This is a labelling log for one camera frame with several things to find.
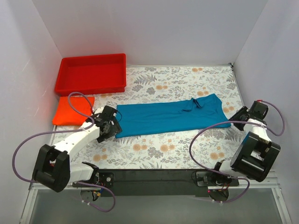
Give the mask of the teal t shirt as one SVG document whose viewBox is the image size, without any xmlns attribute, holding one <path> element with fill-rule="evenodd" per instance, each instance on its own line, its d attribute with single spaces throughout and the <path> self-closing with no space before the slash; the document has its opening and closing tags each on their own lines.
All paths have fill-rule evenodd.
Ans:
<svg viewBox="0 0 299 224">
<path fill-rule="evenodd" d="M 231 126 L 222 110 L 222 101 L 211 94 L 189 100 L 118 105 L 117 119 L 122 131 L 116 138 L 204 129 L 217 123 L 218 128 Z"/>
</svg>

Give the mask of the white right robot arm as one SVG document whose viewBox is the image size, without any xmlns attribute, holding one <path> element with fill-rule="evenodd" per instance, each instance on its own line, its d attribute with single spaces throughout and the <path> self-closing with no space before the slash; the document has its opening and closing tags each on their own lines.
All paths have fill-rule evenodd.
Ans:
<svg viewBox="0 0 299 224">
<path fill-rule="evenodd" d="M 216 163 L 211 174 L 212 182 L 222 185 L 231 177 L 247 177 L 262 182 L 270 172 L 279 152 L 280 145 L 274 143 L 267 134 L 266 122 L 268 106 L 262 100 L 254 101 L 250 108 L 242 107 L 229 120 L 238 121 L 234 126 L 246 133 L 231 160 Z"/>
</svg>

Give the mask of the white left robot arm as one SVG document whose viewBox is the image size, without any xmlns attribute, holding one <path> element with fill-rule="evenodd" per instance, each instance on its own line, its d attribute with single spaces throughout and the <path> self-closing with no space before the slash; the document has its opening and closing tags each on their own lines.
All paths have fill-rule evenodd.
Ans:
<svg viewBox="0 0 299 224">
<path fill-rule="evenodd" d="M 110 106 L 99 108 L 78 131 L 53 146 L 42 146 L 32 179 L 55 192 L 62 191 L 69 183 L 86 183 L 90 187 L 99 185 L 101 179 L 97 166 L 88 162 L 73 165 L 71 160 L 93 140 L 101 143 L 122 131 L 117 112 Z"/>
</svg>

